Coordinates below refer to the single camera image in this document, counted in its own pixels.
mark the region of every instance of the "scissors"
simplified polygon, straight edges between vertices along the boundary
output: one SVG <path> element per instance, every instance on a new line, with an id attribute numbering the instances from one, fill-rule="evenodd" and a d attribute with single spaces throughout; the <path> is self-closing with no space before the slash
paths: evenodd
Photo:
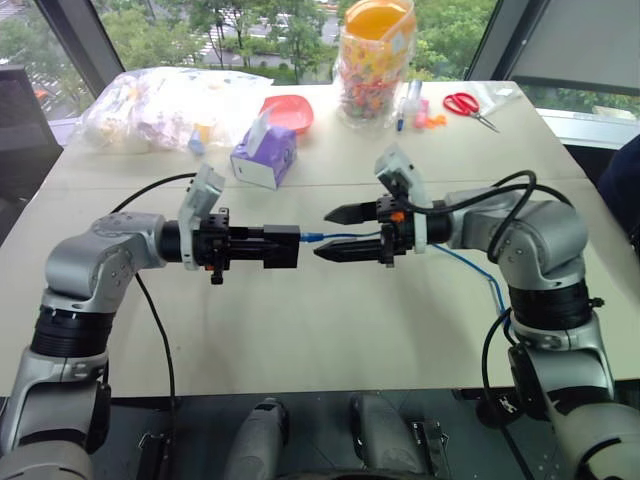
<path id="1" fill-rule="evenodd" d="M 462 115 L 464 117 L 471 117 L 478 120 L 485 127 L 489 127 L 496 133 L 500 131 L 489 120 L 480 115 L 480 104 L 473 95 L 468 93 L 458 92 L 452 95 L 447 95 L 442 101 L 444 108 L 456 115 Z"/>

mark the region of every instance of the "pen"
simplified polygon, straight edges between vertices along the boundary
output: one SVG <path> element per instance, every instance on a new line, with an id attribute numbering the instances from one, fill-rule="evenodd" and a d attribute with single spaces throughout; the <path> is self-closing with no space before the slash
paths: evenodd
<path id="1" fill-rule="evenodd" d="M 404 105 L 406 101 L 407 98 L 403 97 L 402 100 L 400 100 L 400 105 L 398 106 L 398 121 L 396 123 L 396 130 L 398 132 L 401 132 L 404 128 Z"/>

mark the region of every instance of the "red scissors handle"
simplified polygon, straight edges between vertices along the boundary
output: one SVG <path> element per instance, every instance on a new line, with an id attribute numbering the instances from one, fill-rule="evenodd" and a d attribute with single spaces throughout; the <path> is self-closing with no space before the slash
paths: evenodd
<path id="1" fill-rule="evenodd" d="M 480 105 L 475 97 L 464 92 L 447 95 L 442 104 L 444 108 L 457 115 L 470 116 L 480 110 Z"/>

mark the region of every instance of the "plastic bag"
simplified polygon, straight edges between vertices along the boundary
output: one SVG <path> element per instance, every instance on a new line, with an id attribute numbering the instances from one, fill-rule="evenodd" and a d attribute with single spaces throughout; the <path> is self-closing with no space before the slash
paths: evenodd
<path id="1" fill-rule="evenodd" d="M 404 16 L 386 30 L 383 26 L 364 31 L 373 23 L 371 15 L 379 8 L 377 3 L 365 0 L 351 7 L 346 14 L 346 26 L 340 34 L 334 83 L 340 95 L 339 112 L 347 124 L 354 127 L 376 123 L 389 125 L 392 122 L 398 86 L 404 82 L 415 53 L 413 2 L 395 0 L 393 3 L 401 7 Z M 350 22 L 356 21 L 362 25 L 354 28 Z"/>
<path id="2" fill-rule="evenodd" d="M 82 115 L 75 137 L 105 153 L 235 146 L 273 80 L 235 71 L 158 67 L 118 75 Z"/>
<path id="3" fill-rule="evenodd" d="M 522 90 L 513 82 L 467 82 L 469 93 L 480 104 L 480 114 L 487 116 L 522 96 Z"/>

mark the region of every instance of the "white table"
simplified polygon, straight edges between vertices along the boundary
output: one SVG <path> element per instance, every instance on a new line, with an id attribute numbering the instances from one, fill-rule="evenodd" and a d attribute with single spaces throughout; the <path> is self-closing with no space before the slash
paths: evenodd
<path id="1" fill-rule="evenodd" d="M 463 88 L 428 84 L 425 92 L 444 95 Z M 230 208 L 234 225 L 282 223 L 306 231 L 345 231 L 322 217 L 343 203 L 383 193 L 371 173 L 373 163 L 399 136 L 387 132 L 375 151 L 323 109 L 328 87 L 274 88 L 274 93 L 285 91 L 310 98 L 317 118 L 285 186 L 271 192 L 240 184 L 226 162 L 214 158 L 228 179 L 219 206 Z M 510 118 L 520 119 L 519 129 Z M 447 128 L 423 135 L 405 132 L 400 143 L 429 180 L 434 198 L 484 186 L 525 167 L 564 192 L 590 229 L 587 282 L 593 296 L 607 301 L 599 314 L 614 375 L 639 377 L 640 267 L 622 231 L 524 98 L 491 120 L 503 133 L 450 117 Z M 448 136 L 450 143 L 439 136 Z M 354 153 L 354 145 L 363 151 L 357 158 L 338 156 L 336 138 L 342 151 Z M 49 251 L 85 230 L 134 188 L 195 167 L 180 154 L 125 159 L 65 151 L 0 248 L 0 305 L 3 327 L 11 332 L 0 336 L 0 395 L 9 393 L 20 351 L 30 341 Z M 183 195 L 184 185 L 162 187 L 137 200 L 132 210 L 175 218 Z M 480 252 L 463 253 L 499 275 Z M 302 245 L 298 269 L 262 270 L 257 262 L 233 262 L 220 287 L 210 286 L 205 272 L 187 272 L 180 265 L 142 275 L 170 338 L 180 395 L 477 387 L 482 340 L 496 316 L 487 282 L 433 250 L 399 257 L 397 267 L 388 270 L 373 262 L 325 262 L 312 254 L 312 246 Z M 167 394 L 162 344 L 135 285 L 116 316 L 109 350 L 115 396 Z M 495 385 L 512 384 L 502 338 L 492 348 L 489 369 Z"/>

